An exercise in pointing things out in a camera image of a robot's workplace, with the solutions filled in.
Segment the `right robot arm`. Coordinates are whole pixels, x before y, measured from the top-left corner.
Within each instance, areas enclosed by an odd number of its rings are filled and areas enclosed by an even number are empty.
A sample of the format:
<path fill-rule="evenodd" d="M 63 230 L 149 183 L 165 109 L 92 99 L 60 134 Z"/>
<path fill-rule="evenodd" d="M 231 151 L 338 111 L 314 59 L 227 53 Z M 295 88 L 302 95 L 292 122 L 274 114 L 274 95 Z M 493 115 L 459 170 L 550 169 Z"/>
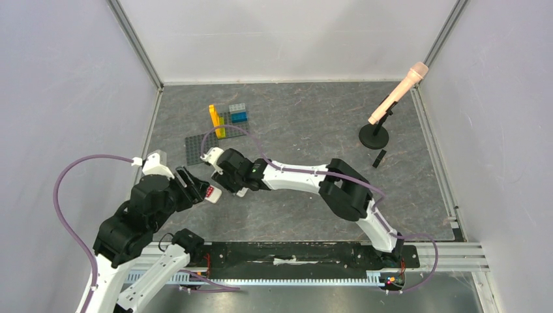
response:
<path fill-rule="evenodd" d="M 362 229 L 381 264 L 393 266 L 403 257 L 404 241 L 382 217 L 374 199 L 376 189 L 341 159 L 319 166 L 298 166 L 265 158 L 251 161 L 235 149 L 214 147 L 201 160 L 214 167 L 212 179 L 236 196 L 259 190 L 319 195 L 338 218 Z"/>

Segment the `white remote with slot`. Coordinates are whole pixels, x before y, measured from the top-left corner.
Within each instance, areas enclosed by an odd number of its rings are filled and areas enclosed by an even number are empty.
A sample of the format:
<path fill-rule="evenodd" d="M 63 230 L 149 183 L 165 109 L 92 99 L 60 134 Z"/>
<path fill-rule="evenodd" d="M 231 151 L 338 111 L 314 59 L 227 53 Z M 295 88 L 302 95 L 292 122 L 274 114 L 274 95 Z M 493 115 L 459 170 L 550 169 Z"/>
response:
<path fill-rule="evenodd" d="M 248 188 L 242 188 L 235 193 L 235 196 L 243 198 L 247 192 L 248 192 Z"/>

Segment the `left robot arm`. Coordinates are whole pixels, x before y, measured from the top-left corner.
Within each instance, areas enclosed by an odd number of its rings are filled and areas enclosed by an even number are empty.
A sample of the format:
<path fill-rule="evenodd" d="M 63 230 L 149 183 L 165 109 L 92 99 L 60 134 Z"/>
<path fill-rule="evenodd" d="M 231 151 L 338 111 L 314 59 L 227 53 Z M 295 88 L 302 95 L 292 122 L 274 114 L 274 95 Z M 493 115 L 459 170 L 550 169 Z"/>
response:
<path fill-rule="evenodd" d="M 130 270 L 154 234 L 177 212 L 208 201 L 216 203 L 219 188 L 198 179 L 179 166 L 154 166 L 132 187 L 129 200 L 99 227 L 93 245 L 96 270 L 91 291 L 85 293 L 78 312 L 141 312 L 169 279 L 183 267 L 197 266 L 205 256 L 204 240 L 188 229 L 173 235 L 161 257 L 126 290 Z"/>

